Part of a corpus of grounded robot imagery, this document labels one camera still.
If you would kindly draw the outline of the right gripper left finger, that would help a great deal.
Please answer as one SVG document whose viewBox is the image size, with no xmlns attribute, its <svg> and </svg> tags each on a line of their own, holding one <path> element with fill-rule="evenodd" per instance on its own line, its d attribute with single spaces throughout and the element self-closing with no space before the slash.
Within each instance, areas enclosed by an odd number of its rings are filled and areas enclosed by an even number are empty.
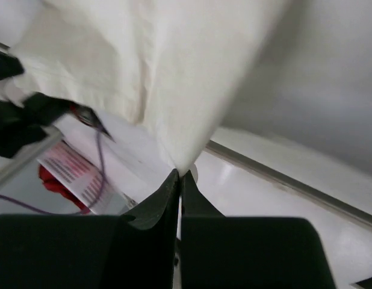
<svg viewBox="0 0 372 289">
<path fill-rule="evenodd" d="M 171 288 L 179 174 L 121 216 L 0 216 L 0 288 Z"/>
</svg>

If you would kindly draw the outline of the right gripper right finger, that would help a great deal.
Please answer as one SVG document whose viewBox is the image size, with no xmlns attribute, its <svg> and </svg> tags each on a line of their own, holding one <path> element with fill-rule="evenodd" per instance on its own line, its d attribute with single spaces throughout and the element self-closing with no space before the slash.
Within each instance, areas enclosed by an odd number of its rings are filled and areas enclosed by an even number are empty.
<svg viewBox="0 0 372 289">
<path fill-rule="evenodd" d="M 315 228 L 297 217 L 226 217 L 181 178 L 183 288 L 334 288 Z"/>
</svg>

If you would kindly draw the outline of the white t shirt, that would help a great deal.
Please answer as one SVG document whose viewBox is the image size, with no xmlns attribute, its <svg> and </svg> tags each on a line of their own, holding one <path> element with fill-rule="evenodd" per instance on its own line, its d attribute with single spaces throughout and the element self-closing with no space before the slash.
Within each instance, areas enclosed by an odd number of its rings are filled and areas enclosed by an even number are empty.
<svg viewBox="0 0 372 289">
<path fill-rule="evenodd" d="M 288 1 L 44 1 L 11 48 L 26 91 L 144 126 L 184 174 Z"/>
</svg>

